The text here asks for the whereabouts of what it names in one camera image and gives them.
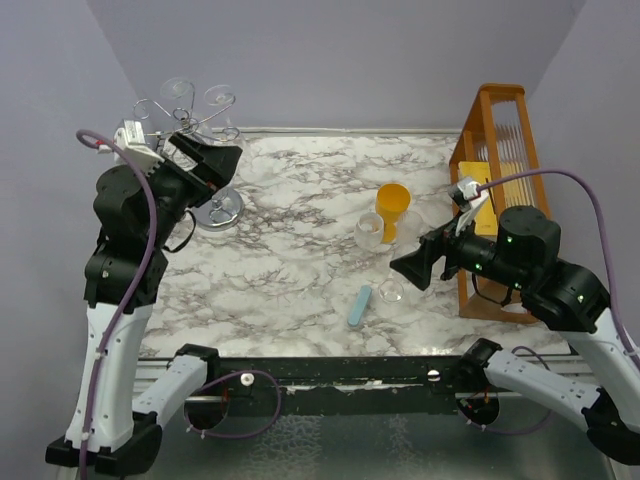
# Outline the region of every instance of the light blue object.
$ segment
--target light blue object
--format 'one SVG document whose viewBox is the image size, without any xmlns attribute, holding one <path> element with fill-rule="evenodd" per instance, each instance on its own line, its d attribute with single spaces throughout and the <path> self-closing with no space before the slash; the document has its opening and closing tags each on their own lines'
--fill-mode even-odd
<svg viewBox="0 0 640 480">
<path fill-rule="evenodd" d="M 364 309 L 367 308 L 367 304 L 369 303 L 369 299 L 371 298 L 371 294 L 373 290 L 369 285 L 363 285 L 360 288 L 360 293 L 358 293 L 358 298 L 356 298 L 356 303 L 351 309 L 351 313 L 349 314 L 349 320 L 347 320 L 347 324 L 350 327 L 357 327 L 360 325 L 360 320 L 362 319 L 362 314 L 364 313 Z"/>
</svg>

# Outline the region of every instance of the metal stand base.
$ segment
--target metal stand base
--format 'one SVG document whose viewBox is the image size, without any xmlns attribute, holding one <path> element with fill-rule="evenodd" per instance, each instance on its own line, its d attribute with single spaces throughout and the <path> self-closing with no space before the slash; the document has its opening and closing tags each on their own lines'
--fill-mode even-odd
<svg viewBox="0 0 640 480">
<path fill-rule="evenodd" d="M 215 195 L 211 202 L 193 209 L 197 225 L 209 232 L 222 232 L 233 227 L 238 223 L 243 212 L 244 201 L 231 187 Z"/>
</svg>

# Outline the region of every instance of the marble surface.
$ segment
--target marble surface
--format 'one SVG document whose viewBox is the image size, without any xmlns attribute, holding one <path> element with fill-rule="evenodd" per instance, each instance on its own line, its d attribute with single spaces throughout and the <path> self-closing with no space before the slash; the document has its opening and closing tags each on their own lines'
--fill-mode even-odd
<svg viewBox="0 0 640 480">
<path fill-rule="evenodd" d="M 353 228 L 376 190 L 399 182 L 428 227 L 451 218 L 447 162 L 454 137 L 265 137 L 247 140 L 234 185 L 246 201 L 240 224 L 197 230 L 170 256 L 143 341 L 143 356 L 172 356 L 184 343 L 225 356 L 447 355 L 477 338 L 505 348 L 568 353 L 543 324 L 519 326 L 457 316 L 456 282 L 426 292 L 403 282 L 385 303 L 377 285 L 391 252 L 358 248 Z M 174 243 L 188 230 L 175 233 Z M 440 272 L 442 265 L 434 266 Z M 357 330 L 347 316 L 362 285 L 374 295 Z"/>
</svg>

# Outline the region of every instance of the yellow cup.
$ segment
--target yellow cup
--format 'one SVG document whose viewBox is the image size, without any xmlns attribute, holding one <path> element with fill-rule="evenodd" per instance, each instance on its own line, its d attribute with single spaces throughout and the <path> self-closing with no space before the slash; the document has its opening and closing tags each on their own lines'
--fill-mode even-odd
<svg viewBox="0 0 640 480">
<path fill-rule="evenodd" d="M 399 183 L 387 183 L 380 187 L 376 196 L 376 213 L 384 220 L 382 243 L 391 243 L 396 238 L 395 223 L 411 203 L 409 190 Z"/>
</svg>

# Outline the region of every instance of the gray wall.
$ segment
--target gray wall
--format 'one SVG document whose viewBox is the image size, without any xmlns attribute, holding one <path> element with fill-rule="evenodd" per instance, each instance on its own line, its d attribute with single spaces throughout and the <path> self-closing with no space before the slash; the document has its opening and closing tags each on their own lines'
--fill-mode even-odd
<svg viewBox="0 0 640 480">
<path fill-rule="evenodd" d="M 111 166 L 74 133 L 110 134 L 135 94 L 84 0 L 3 2 L 0 60 L 0 477 L 43 479 L 79 388 L 91 206 Z"/>
<path fill-rule="evenodd" d="M 478 86 L 533 91 L 584 0 L 88 0 L 140 95 L 226 83 L 242 126 L 460 128 Z"/>
<path fill-rule="evenodd" d="M 579 172 L 602 202 L 623 320 L 640 339 L 640 3 L 588 0 L 529 102 L 543 166 Z M 586 195 L 569 180 L 545 180 L 563 227 L 563 255 L 604 267 Z M 640 479 L 640 469 L 634 472 Z"/>
</svg>

